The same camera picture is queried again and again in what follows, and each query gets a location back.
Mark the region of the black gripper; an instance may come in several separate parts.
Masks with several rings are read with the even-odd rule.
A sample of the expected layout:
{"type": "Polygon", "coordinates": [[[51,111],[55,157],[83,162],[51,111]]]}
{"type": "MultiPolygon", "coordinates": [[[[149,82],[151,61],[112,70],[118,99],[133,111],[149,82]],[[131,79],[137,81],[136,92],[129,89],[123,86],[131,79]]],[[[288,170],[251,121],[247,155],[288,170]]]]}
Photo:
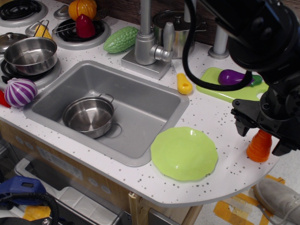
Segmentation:
{"type": "Polygon", "coordinates": [[[300,149],[300,90],[292,89],[286,97],[268,90],[259,101],[236,99],[232,114],[237,132],[246,136],[251,128],[259,128],[280,139],[272,154],[283,156],[300,149]]]}

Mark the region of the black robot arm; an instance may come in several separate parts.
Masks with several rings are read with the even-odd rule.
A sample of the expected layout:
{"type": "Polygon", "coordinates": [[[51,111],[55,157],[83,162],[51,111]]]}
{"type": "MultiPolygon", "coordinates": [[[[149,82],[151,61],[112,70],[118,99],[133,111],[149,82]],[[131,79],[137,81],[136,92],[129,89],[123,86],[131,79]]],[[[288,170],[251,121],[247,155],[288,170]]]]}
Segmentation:
{"type": "Polygon", "coordinates": [[[259,128],[279,141],[282,156],[300,147],[300,22],[278,0],[204,0],[229,34],[232,60],[268,85],[259,101],[236,99],[232,114],[241,136],[259,128]]]}

